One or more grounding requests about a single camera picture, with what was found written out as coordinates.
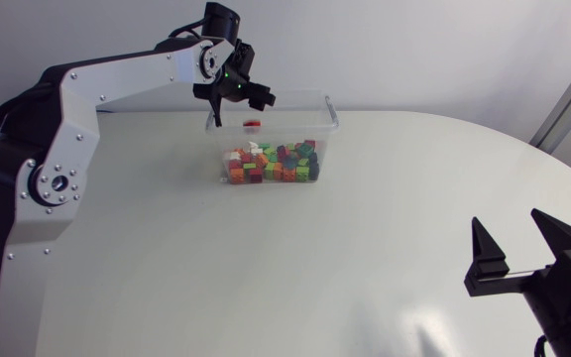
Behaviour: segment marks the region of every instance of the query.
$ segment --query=red cube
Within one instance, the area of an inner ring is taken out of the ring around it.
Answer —
[[[231,160],[228,162],[228,170],[241,169],[242,162],[239,160]]]
[[[263,179],[263,173],[261,169],[252,169],[249,172],[250,183],[261,183]]]

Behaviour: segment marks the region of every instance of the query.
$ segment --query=green cube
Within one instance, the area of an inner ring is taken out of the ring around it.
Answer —
[[[273,147],[267,147],[266,149],[264,149],[264,154],[270,156],[270,155],[276,155],[277,154],[277,150],[275,150],[275,148]]]
[[[257,168],[257,164],[244,164],[244,173],[247,174],[248,171],[252,170],[252,169],[256,169]]]
[[[303,143],[301,144],[301,146],[298,147],[298,149],[296,149],[296,151],[302,157],[308,158],[314,152],[314,148],[312,148],[311,145]]]
[[[275,163],[268,163],[264,168],[266,179],[275,179]]]
[[[296,175],[294,180],[297,182],[305,182],[309,179],[309,168],[298,167],[296,168]]]

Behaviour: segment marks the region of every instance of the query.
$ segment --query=white robotic arm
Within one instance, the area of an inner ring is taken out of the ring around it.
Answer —
[[[153,51],[51,67],[0,107],[0,356],[35,355],[52,244],[84,197],[99,140],[97,105],[175,82],[193,83],[217,119],[222,97],[273,105],[270,89],[250,82],[254,53],[238,25],[208,3],[203,20]]]

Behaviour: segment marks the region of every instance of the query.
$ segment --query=robotic arm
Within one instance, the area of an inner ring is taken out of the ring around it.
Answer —
[[[250,81],[254,52],[237,39],[239,20],[207,3],[202,20],[152,51],[53,66],[0,106],[0,356],[35,355],[47,263],[85,194],[97,105],[175,82],[193,83],[217,126],[222,98],[274,104],[268,87]],[[177,37],[184,32],[192,36]]]
[[[507,277],[506,255],[477,218],[473,218],[473,264],[464,284],[471,297],[521,293],[543,329],[534,348],[545,356],[548,341],[559,357],[571,357],[571,226],[537,209],[532,218],[556,262],[527,276]]]

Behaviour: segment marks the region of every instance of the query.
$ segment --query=colored cube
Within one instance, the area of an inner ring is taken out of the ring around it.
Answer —
[[[286,157],[289,156],[289,149],[283,145],[277,148],[277,159],[282,162]]]
[[[268,163],[264,168],[264,177],[266,179],[275,179],[275,163]]]
[[[257,168],[257,164],[244,164],[244,173],[249,174],[250,170],[256,169]]]
[[[297,182],[305,182],[309,178],[309,168],[296,168],[295,179]]]
[[[230,171],[230,181],[232,183],[244,183],[244,169],[232,169]]]
[[[233,151],[233,152],[227,153],[224,156],[224,160],[242,160],[242,156],[238,152]]]
[[[312,163],[309,165],[309,179],[317,180],[318,174],[320,173],[320,167],[318,163]]]
[[[299,146],[296,151],[303,157],[309,158],[310,155],[314,152],[314,148],[312,148],[309,144],[303,143],[303,145]]]
[[[296,178],[296,169],[284,168],[284,182],[294,182]]]
[[[298,162],[297,159],[293,159],[292,157],[287,157],[284,159],[284,168],[286,169],[294,169],[296,168],[296,163]]]
[[[284,177],[284,165],[282,163],[275,163],[273,169],[273,179],[279,180]]]
[[[277,150],[275,150],[275,148],[273,147],[267,147],[266,149],[264,149],[264,154],[270,156],[270,155],[274,155],[277,153]]]
[[[268,164],[268,162],[268,157],[264,154],[259,154],[255,157],[255,164],[257,164],[257,167],[260,169],[263,169],[264,166]]]
[[[249,172],[250,183],[261,183],[262,182],[262,170],[252,169]]]
[[[228,162],[228,169],[242,169],[242,162],[241,160],[231,160]]]

